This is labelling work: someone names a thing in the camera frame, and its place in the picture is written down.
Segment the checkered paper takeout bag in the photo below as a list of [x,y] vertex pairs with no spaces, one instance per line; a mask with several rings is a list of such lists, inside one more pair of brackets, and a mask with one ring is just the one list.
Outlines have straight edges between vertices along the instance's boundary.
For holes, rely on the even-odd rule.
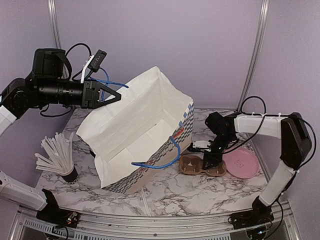
[[157,66],[119,93],[120,101],[92,110],[76,133],[95,155],[100,187],[133,194],[191,144],[194,101]]

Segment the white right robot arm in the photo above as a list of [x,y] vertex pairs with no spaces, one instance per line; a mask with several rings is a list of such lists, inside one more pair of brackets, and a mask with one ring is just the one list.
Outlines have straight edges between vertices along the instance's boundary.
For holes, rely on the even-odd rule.
[[254,200],[247,219],[258,224],[267,216],[267,210],[292,184],[304,163],[310,160],[316,149],[317,137],[309,133],[311,125],[298,112],[289,114],[263,114],[234,112],[221,115],[210,113],[205,125],[215,138],[204,152],[210,165],[227,154],[228,145],[236,134],[257,137],[256,146],[265,163],[270,178],[264,190]]

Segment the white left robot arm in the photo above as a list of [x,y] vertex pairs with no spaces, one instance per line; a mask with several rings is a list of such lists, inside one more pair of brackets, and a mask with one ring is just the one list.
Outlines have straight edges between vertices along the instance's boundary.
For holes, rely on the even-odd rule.
[[14,79],[0,94],[0,133],[4,134],[29,109],[48,105],[97,109],[121,100],[121,94],[96,80],[107,53],[98,50],[84,65],[79,81],[72,81],[72,66],[63,49],[39,48],[26,78]]

